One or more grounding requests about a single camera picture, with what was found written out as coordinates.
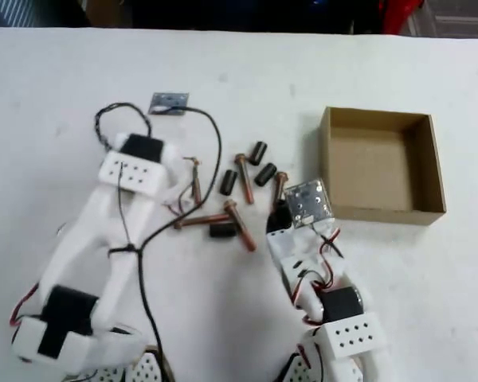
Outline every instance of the white plastic part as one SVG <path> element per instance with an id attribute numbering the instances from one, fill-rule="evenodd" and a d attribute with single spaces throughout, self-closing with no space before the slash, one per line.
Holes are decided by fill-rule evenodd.
<path id="1" fill-rule="evenodd" d="M 315 225 L 315 228 L 329 236 L 332 224 L 328 222 L 321 224 L 319 222 Z M 289 296 L 299 280 L 299 269 L 312 269 L 325 279 L 327 276 L 327 272 L 320 265 L 321 260 L 317 248 L 313 248 L 310 253 L 308 253 L 308 250 L 301 250 L 299 242 L 311 243 L 311 235 L 315 239 L 315 233 L 313 232 L 309 236 L 309 232 L 309 229 L 294 230 L 290 228 L 270 232 L 266 236 L 272 260 L 282 275 Z M 386 336 L 382 331 L 377 315 L 373 312 L 373 299 L 362 278 L 358 273 L 347 268 L 345 260 L 334 254 L 330 254 L 327 261 L 333 267 L 335 285 L 339 284 L 340 287 L 354 286 L 358 289 L 366 313 L 324 324 L 320 326 L 319 330 L 311 329 L 303 335 L 300 344 L 304 346 L 311 365 L 308 369 L 310 380 L 318 381 L 321 378 L 315 367 L 315 365 L 319 366 L 315 343 L 319 344 L 321 349 L 324 362 L 323 380 L 326 382 L 394 382 L 398 380 L 386 347 Z M 310 275 L 307 277 L 308 281 L 301 284 L 302 289 L 295 305 L 303 308 L 309 318 L 319 321 L 322 317 L 323 306 L 313 288 L 309 286 L 309 280 L 315 278 Z M 291 382 L 291 378 L 292 382 L 299 381 L 299 377 L 295 379 L 292 374 L 285 378 L 284 382 Z"/>
<path id="2" fill-rule="evenodd" d="M 153 353 L 144 353 L 140 361 L 126 371 L 126 382 L 157 382 L 161 380 L 161 370 Z"/>
<path id="3" fill-rule="evenodd" d="M 120 133 L 116 136 L 113 147 L 120 151 L 127 141 L 129 134 Z M 191 166 L 182 158 L 178 147 L 172 143 L 164 142 L 161 152 L 161 165 L 167 170 L 170 188 L 159 194 L 159 201 L 165 205 L 172 205 L 177 201 L 178 195 L 190 184 L 192 179 Z"/>
<path id="4" fill-rule="evenodd" d="M 130 364 L 139 358 L 147 344 L 145 336 L 137 332 L 106 332 L 99 336 L 69 332 L 58 358 L 53 359 L 37 353 L 46 326 L 36 318 L 23 318 L 13 341 L 14 353 L 28 360 L 51 364 L 73 375 L 89 369 Z"/>
<path id="5" fill-rule="evenodd" d="M 116 187 L 121 165 L 122 189 L 155 197 L 159 192 L 159 186 L 167 185 L 167 171 L 162 165 L 117 151 L 110 151 L 104 159 L 98 175 L 99 180 Z"/>
<path id="6" fill-rule="evenodd" d="M 120 163 L 123 163 L 121 189 L 134 192 L 123 212 L 127 230 L 136 247 L 143 239 L 152 217 L 156 199 L 168 189 L 164 166 L 130 155 L 111 151 L 100 169 L 101 183 L 92 192 L 75 224 L 64 235 L 39 282 L 41 304 L 48 301 L 56 285 L 63 285 L 64 276 L 77 261 L 98 247 L 123 248 L 127 242 L 118 213 L 117 189 Z M 68 374 L 76 375 L 89 369 L 127 365 L 138 360 L 147 339 L 139 333 L 120 334 L 110 330 L 116 326 L 116 309 L 137 268 L 137 256 L 131 252 L 116 252 L 109 256 L 111 271 L 103 293 L 91 313 L 93 335 L 69 332 L 57 359 L 37 351 L 46 330 L 46 323 L 36 318 L 24 318 L 13 342 L 19 356 L 51 364 Z"/>
<path id="7" fill-rule="evenodd" d="M 292 362 L 288 366 L 287 373 L 285 374 L 283 382 L 313 382 L 316 380 L 312 378 L 307 365 L 304 363 L 301 355 L 297 355 L 292 358 Z"/>
<path id="8" fill-rule="evenodd" d="M 88 370 L 71 380 L 82 379 L 87 379 L 88 382 L 120 382 L 122 380 L 126 382 L 159 382 L 161 380 L 161 370 L 154 354 L 144 353 L 138 362 L 126 368 Z"/>
<path id="9" fill-rule="evenodd" d="M 386 346 L 386 335 L 377 314 L 373 312 L 328 322 L 319 330 L 317 337 L 324 354 L 332 360 L 357 356 Z"/>
<path id="10" fill-rule="evenodd" d="M 294 305 L 302 308 L 311 320 L 321 322 L 323 319 L 324 308 L 315 294 L 311 282 L 314 280 L 320 281 L 321 279 L 327 280 L 329 275 L 317 262 L 317 258 L 298 254 L 281 260 L 281 267 L 287 277 L 291 295 L 297 284 L 300 282 L 300 275 L 305 271 L 313 271 L 304 276 L 304 279 L 301 281 L 300 290 L 294 301 Z"/>

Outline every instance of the red wire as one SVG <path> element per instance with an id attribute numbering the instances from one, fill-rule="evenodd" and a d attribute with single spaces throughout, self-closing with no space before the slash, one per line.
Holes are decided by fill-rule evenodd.
<path id="1" fill-rule="evenodd" d="M 18 326 L 20 324 L 21 320 L 18 319 L 19 310 L 22 308 L 22 305 L 33 296 L 33 294 L 37 291 L 38 288 L 39 283 L 35 283 L 32 286 L 32 289 L 29 290 L 29 293 L 27 293 L 25 297 L 19 300 L 18 304 L 14 307 L 13 313 L 10 315 L 9 326 Z"/>

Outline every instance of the metal bracket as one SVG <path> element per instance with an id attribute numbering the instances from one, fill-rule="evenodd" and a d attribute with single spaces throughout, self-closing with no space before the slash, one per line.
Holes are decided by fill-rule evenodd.
<path id="1" fill-rule="evenodd" d="M 154 93 L 151 105 L 149 106 L 149 114 L 156 114 L 156 108 L 187 106 L 190 93 Z M 163 115 L 184 115 L 184 110 L 172 110 Z"/>

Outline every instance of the cardboard box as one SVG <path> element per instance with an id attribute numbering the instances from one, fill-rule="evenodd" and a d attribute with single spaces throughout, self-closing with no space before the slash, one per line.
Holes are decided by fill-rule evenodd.
<path id="1" fill-rule="evenodd" d="M 320 130 L 335 217 L 427 225 L 445 214 L 430 115 L 328 107 Z"/>

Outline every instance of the copper standoff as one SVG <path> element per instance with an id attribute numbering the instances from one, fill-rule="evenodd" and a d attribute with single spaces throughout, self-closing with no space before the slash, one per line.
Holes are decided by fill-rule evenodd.
<path id="1" fill-rule="evenodd" d="M 246 155 L 237 154 L 234 160 L 239 167 L 239 174 L 241 175 L 241 183 L 243 190 L 245 191 L 246 202 L 252 205 L 255 200 L 253 199 L 252 185 L 249 182 L 248 169 L 246 168 Z"/>
<path id="2" fill-rule="evenodd" d="M 280 171 L 275 175 L 276 188 L 274 190 L 274 198 L 272 199 L 272 207 L 276 207 L 276 203 L 281 199 L 281 194 L 284 191 L 285 183 L 288 181 L 287 173 Z"/>
<path id="3" fill-rule="evenodd" d="M 180 220 L 174 224 L 174 228 L 181 229 L 182 227 L 187 227 L 188 225 L 220 223 L 222 221 L 229 220 L 230 216 L 228 213 L 218 213 L 217 215 L 199 216 L 192 219 Z"/>
<path id="4" fill-rule="evenodd" d="M 228 214 L 229 218 L 237 225 L 237 229 L 239 230 L 239 235 L 242 238 L 242 241 L 245 243 L 248 251 L 254 252 L 257 249 L 257 244 L 255 244 L 255 240 L 249 233 L 248 229 L 245 226 L 245 223 L 242 221 L 239 212 L 236 209 L 237 203 L 232 199 L 228 199 L 223 204 L 223 209 Z"/>

